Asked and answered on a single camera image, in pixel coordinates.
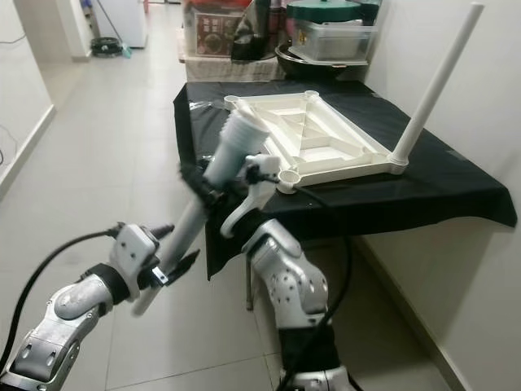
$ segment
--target green lid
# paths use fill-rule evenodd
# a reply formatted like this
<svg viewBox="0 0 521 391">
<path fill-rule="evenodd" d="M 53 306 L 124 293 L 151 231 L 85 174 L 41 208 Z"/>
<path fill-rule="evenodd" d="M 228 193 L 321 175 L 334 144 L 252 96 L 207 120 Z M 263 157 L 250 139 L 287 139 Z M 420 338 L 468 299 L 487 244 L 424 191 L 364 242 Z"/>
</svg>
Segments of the green lid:
<svg viewBox="0 0 521 391">
<path fill-rule="evenodd" d="M 360 4 L 346 0 L 299 0 L 287 5 L 287 17 L 314 23 L 360 19 Z"/>
</svg>

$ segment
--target table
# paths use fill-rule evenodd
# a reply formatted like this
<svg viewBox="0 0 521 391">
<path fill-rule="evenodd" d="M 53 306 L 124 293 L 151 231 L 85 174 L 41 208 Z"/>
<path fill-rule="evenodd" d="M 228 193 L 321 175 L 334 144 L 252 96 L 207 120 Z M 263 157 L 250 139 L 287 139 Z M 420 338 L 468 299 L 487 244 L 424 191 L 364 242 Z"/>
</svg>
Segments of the table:
<svg viewBox="0 0 521 391">
<path fill-rule="evenodd" d="M 174 100 L 181 164 L 195 164 L 214 153 L 218 133 L 229 114 L 222 104 L 226 95 L 305 90 L 318 91 L 331 106 L 389 150 L 394 149 L 409 121 L 399 108 L 358 81 L 187 83 Z M 511 227 L 517 223 L 508 189 L 428 131 L 422 133 L 402 175 L 377 174 L 311 188 L 333 205 L 350 235 L 400 231 L 465 216 L 487 218 Z M 277 193 L 264 211 L 277 218 L 297 239 L 336 235 L 336 227 L 327 214 L 304 195 Z M 240 252 L 240 244 L 223 239 L 211 218 L 206 236 L 211 277 Z"/>
</svg>

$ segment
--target white plastic frame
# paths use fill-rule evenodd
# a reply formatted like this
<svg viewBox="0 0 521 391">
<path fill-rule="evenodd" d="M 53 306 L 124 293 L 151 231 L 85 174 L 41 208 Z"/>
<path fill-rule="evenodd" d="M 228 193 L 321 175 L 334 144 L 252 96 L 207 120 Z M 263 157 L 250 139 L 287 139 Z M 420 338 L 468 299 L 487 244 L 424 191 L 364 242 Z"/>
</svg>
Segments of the white plastic frame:
<svg viewBox="0 0 521 391">
<path fill-rule="evenodd" d="M 482 4 L 471 4 L 458 35 L 392 152 L 322 100 L 316 91 L 228 95 L 225 106 L 229 110 L 241 108 L 264 122 L 270 131 L 265 141 L 268 153 L 280 157 L 281 172 L 298 174 L 301 186 L 379 173 L 402 174 L 483 9 Z"/>
</svg>

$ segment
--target plastic container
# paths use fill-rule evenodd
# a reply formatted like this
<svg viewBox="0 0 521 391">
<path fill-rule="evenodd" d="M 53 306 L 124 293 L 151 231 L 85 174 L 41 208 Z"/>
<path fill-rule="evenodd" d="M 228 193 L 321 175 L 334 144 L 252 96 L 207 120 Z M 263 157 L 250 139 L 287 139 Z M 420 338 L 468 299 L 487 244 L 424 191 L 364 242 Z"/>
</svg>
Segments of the plastic container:
<svg viewBox="0 0 521 391">
<path fill-rule="evenodd" d="M 370 39 L 376 27 L 350 23 L 316 24 L 296 20 L 292 36 L 294 55 L 311 64 L 317 62 L 365 62 Z"/>
<path fill-rule="evenodd" d="M 347 22 L 361 18 L 361 4 L 346 0 L 297 0 L 287 4 L 286 31 L 291 37 L 295 23 L 306 20 L 313 23 Z"/>
</svg>

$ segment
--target white plastic pipe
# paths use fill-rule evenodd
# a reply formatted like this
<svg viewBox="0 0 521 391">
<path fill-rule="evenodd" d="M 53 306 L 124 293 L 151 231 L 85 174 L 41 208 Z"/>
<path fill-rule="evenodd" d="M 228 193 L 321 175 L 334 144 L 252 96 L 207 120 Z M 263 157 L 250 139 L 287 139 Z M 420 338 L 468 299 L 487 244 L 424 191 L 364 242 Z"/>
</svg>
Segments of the white plastic pipe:
<svg viewBox="0 0 521 391">
<path fill-rule="evenodd" d="M 222 128 L 219 146 L 204 172 L 204 177 L 214 187 L 221 188 L 235 178 L 243 167 L 244 158 L 257 153 L 267 137 L 268 132 L 262 122 L 248 112 L 242 112 L 240 109 L 233 111 Z M 177 222 L 172 239 L 162 256 L 160 269 L 165 274 L 170 273 L 182 259 L 205 222 L 204 206 L 194 195 L 181 220 Z M 133 308 L 134 315 L 144 314 L 159 291 L 160 288 L 144 291 Z"/>
<path fill-rule="evenodd" d="M 400 141 L 396 148 L 389 156 L 389 160 L 398 165 L 407 165 L 409 163 L 409 154 L 413 150 L 414 145 L 418 141 L 419 135 L 422 133 L 423 126 L 431 115 L 432 109 L 440 97 L 441 91 L 444 89 L 447 80 L 449 79 L 454 66 L 458 61 L 460 55 L 465 48 L 469 37 L 478 22 L 481 12 L 483 12 L 484 5 L 478 2 L 471 4 L 471 9 L 466 16 L 465 22 L 462 25 L 454 43 L 445 55 L 440 67 L 431 80 L 431 84 L 427 87 L 425 95 L 422 97 L 420 104 L 416 108 L 409 124 L 401 135 Z"/>
</svg>

